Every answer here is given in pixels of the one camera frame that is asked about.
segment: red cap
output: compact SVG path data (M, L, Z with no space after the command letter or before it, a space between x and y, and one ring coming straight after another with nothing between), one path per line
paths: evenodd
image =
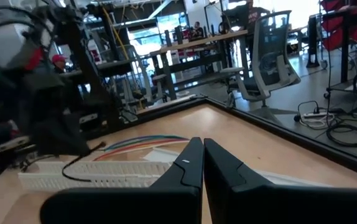
M52 57L52 62L61 62L61 61L65 61L65 57L63 55L53 55Z

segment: chair backrest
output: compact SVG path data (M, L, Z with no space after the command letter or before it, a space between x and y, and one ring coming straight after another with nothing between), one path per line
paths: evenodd
M300 82L286 52L290 13L275 12L256 21L252 71L260 90L271 91Z

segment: wire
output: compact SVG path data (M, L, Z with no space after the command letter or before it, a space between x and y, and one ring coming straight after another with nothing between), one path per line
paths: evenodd
M92 152L99 150L100 148L105 147L105 142L101 142L99 143L96 147L94 147L93 149L90 149L89 153L78 156L76 159L72 160L71 162L69 162L68 164L66 164L62 170L61 173L65 178L68 178L70 180L75 180L75 181L79 181L79 182L91 182L91 180L88 179L80 179L80 178L76 178L76 177L71 177L69 175L67 175L64 171L66 168L70 167L72 164L78 162L79 160L81 160L82 158L90 155Z
M327 42L328 44L328 49L330 49L330 41ZM331 83L332 83L332 66L331 66L331 55L330 55L330 51L328 50L328 64L329 64L329 77L328 77L328 89L330 89L331 87ZM328 97L328 108L327 111L330 110L330 97ZM335 123L335 124L331 124L331 122L328 120L328 116L326 117L326 124L328 125L328 129L325 132L325 134L327 135L327 138L330 141L333 141L334 143L340 145L340 146L344 146L344 147L357 147L357 142L344 142L342 140L337 139L336 137L334 137L332 135L333 132L339 132L339 133L343 133L343 131L337 131L338 129L344 129L346 131L344 132L350 132L350 131L356 131L357 132L357 127L350 125L350 124L343 124L345 120L341 119L339 120L339 122Z
M304 116L301 116L301 119L299 122L301 125L307 126L310 128L326 128L327 122L330 123L335 119L334 114L328 114L327 116L324 116L320 119L310 119L310 118L305 118Z
M33 161L30 161L30 162L27 162L27 160L25 160L24 162L25 162L26 164L21 168L21 172L26 172L27 169L28 169L32 164L34 164L35 162L41 161L41 160L44 160L44 159L48 159L48 158L51 158L51 157L55 157L55 156L49 155L49 156L38 157L38 158L36 158L36 159L34 159Z
M217 10L219 10L219 11L221 12L221 14L226 17L227 22L228 22L228 28L229 28L229 29L228 29L228 32L231 32L231 31L232 31L232 30L231 30L231 22L230 22L230 19L228 18L228 16L227 16L221 9L217 8L216 4L213 4L213 7L215 7Z
M324 130L324 129L327 129L327 127L325 127L326 125L328 125L327 123L333 121L333 118L332 119L327 119L327 117L332 117L332 116L324 116L324 117L322 117L320 119L307 119L307 118L305 118L304 115L302 115L302 113L300 112L300 108L301 108L302 105L305 105L307 103L315 103L315 108L314 108L314 110L312 112L315 113L315 114L319 114L320 113L321 107L319 107L318 103L315 100L302 102L299 105L297 105L297 112L298 112L297 117L299 119L298 122L301 125L306 126L306 127L310 128L312 130Z
M36 29L35 25L33 25L32 23L27 22L27 21L23 21L23 20L17 20L17 19L11 19L11 20L8 20L8 21L0 22L0 27L7 26L7 25L10 25L10 24L22 24L22 25L29 26L29 27L31 27L33 29Z
M21 9L21 8L17 8L17 7L12 7L12 6L0 6L0 10L10 10L13 12L21 12L24 13L25 15L27 15L29 18L37 21L40 25L42 25L42 27L49 33L49 35L52 38L52 34L53 32L50 30L50 28L46 25L46 23L39 17L36 16L35 14L25 10L25 9Z
M126 52L126 48L124 47L124 45L123 45L123 43L122 43L122 40L121 40L121 38L119 37L118 32L116 32L116 29L115 29L115 27L113 26L112 20L111 20L111 18L110 18L110 16L109 16L108 12L106 11L106 9L105 9L105 7L102 5L102 3L100 3L100 0L96 0L96 1L97 1L98 4L102 7L103 12L104 12L104 14L105 14L105 16L106 16L106 18L107 18L107 20L108 20L109 26L112 28L112 30L113 30L113 32L114 32L114 34L115 34L115 36L116 36L116 39L118 40L120 46L122 47L123 54L124 54L124 56L126 57L126 60L129 60L129 55L128 55L128 53Z
M137 17L137 14L134 12L134 10L131 10L131 12L133 13L133 16L137 19L137 20L140 20L138 17ZM142 26L143 29L146 29L146 27L140 22L140 25Z
M153 141L153 142L149 142L149 143L142 143L142 144L136 144L136 145L133 145L133 146L127 146L127 147L123 147L123 148L120 148L120 149L116 149L116 150L114 150L114 151L112 151L112 152L107 152L107 153L105 153L105 154L103 154L103 155L97 157L96 159L94 159L94 161L97 161L97 160L99 160L99 159L102 159L102 158L104 158L104 157L107 157L107 156L109 156L109 155L111 155L111 154L114 154L114 153L116 153L116 152L124 151L124 150L126 150L126 149L132 149L132 148L140 147L140 146L143 146L143 147L144 147L144 146L149 146L149 145L152 145L152 144L168 143L168 142L179 142L179 141L182 141L182 140L170 139L170 140Z
M122 29L122 23L123 23L123 19L124 19L124 12L125 12L125 9L126 9L126 5L123 5L123 10L122 10L122 18L119 22L119 29L118 29L118 34L120 33L121 29Z
M130 144L135 144L135 143L139 143L139 142L143 142L143 141L149 141L149 140L156 140L156 139L185 139L185 140L188 140L187 138L183 138L183 137L180 137L180 136L174 136L174 135L141 136L141 137L131 138L131 139L123 140L123 141L117 142L115 144L112 144L112 145L108 146L105 149L105 151L109 151L109 150L117 148L117 147L123 147L123 146L127 146L127 145L130 145Z
M125 150L118 150L118 151L113 151L110 154L108 154L108 156L102 157L99 160L104 161L107 157L111 157L111 156L116 156L118 154L123 154L123 153L129 153L129 152L135 152L135 151L141 151L141 150L145 150L145 149L150 149L150 148L155 148L155 147L161 147L161 146L168 146L171 144L181 144L181 143L188 143L190 142L189 140L186 141L173 141L173 142L166 142L166 143L162 143L162 144L155 144L155 145L150 145L150 146L144 146L144 147L140 147L140 148L127 148Z

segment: table leg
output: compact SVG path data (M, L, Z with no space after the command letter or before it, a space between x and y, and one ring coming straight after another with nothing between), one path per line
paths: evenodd
M166 75L166 87L167 90L169 91L169 98L170 100L176 100L177 96L174 90L172 73L170 72L169 61L167 60L166 53L162 53L160 55L160 59L162 60L162 64L164 66L164 73Z
M156 55L152 56L152 63L154 64L154 68L155 68L155 75L161 75L158 71L159 71L159 62L158 62L158 58Z
M302 39L303 33L301 30L297 32L297 53L299 54L302 51Z
M343 16L343 40L341 41L341 74L340 83L347 82L348 80L348 39L349 39L349 18L346 15Z
M246 38L245 36L239 37L239 50L241 54L242 67L244 67L244 78L249 78L249 70L248 70L248 56L246 55Z
M227 61L228 61L228 66L230 68L233 67L233 58L231 56L231 39L230 40L225 40L225 47L226 47L226 52L227 52Z
M220 50L220 58L221 58L221 66L222 68L227 67L227 56L226 56L226 50L225 50L225 45L222 40L218 41L218 48Z

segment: window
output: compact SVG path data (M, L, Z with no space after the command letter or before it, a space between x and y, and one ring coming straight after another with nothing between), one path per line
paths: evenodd
M233 9L235 8L236 6L243 6L246 4L246 1L240 1L240 2L230 2L228 3L228 7L227 9Z
M67 5L65 4L65 1L64 1L64 0L60 0L60 4L61 4L62 7L67 6Z
M165 30L173 31L177 26L187 26L187 20L183 19L184 12L176 13L169 16L158 17L158 28L161 34L165 33Z
M156 27L130 32L129 40L139 55L146 55L159 50L161 45L159 30Z
M274 12L292 10L289 23L292 24L293 29L306 26L308 17L319 12L318 0L285 0L285 4L282 0L254 0L254 6Z

